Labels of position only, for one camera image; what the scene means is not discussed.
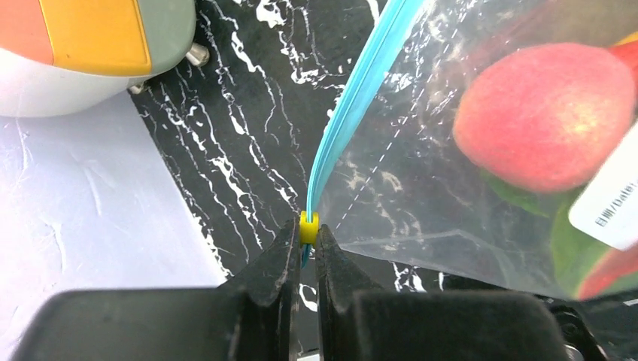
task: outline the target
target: plastic bag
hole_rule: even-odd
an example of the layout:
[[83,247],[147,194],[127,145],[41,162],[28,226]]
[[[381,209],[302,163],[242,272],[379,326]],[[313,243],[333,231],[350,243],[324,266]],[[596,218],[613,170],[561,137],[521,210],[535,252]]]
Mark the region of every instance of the plastic bag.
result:
[[308,209],[365,256],[568,299],[635,288],[638,256],[570,224],[582,187],[513,187],[470,162],[452,126],[465,90],[504,56],[609,47],[636,16],[632,0],[390,0],[324,133]]

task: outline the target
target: red fruit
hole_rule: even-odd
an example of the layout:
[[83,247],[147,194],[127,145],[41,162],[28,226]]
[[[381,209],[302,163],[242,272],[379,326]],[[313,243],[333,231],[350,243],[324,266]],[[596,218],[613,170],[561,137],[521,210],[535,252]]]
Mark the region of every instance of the red fruit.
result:
[[610,250],[593,267],[576,291],[577,299],[600,295],[620,278],[638,272],[638,246],[627,251]]
[[534,192],[589,181],[633,120],[630,69],[609,51],[547,44],[483,71],[463,95],[454,140],[477,166]]
[[638,89],[638,41],[616,45],[609,51],[631,69],[633,82]]

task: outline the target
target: red peach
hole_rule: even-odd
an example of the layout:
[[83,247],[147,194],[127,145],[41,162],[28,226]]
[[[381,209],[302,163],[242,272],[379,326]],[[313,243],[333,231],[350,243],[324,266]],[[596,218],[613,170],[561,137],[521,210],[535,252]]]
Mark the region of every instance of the red peach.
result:
[[588,182],[633,121],[631,70],[608,50],[547,44],[485,69],[463,94],[454,140],[477,166],[525,190]]

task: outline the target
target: blue zipper seal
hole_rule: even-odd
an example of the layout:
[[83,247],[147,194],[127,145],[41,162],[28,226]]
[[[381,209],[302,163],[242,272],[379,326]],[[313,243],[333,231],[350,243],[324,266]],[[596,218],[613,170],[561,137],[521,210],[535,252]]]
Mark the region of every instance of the blue zipper seal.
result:
[[307,222],[312,222],[328,177],[392,68],[425,1],[431,0],[390,0],[385,5],[319,144],[308,181]]

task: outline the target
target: white label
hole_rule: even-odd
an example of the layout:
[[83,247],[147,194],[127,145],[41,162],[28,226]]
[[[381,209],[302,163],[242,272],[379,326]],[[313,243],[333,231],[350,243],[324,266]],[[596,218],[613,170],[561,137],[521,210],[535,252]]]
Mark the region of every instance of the white label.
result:
[[626,250],[638,242],[638,125],[634,125],[570,209],[574,227]]

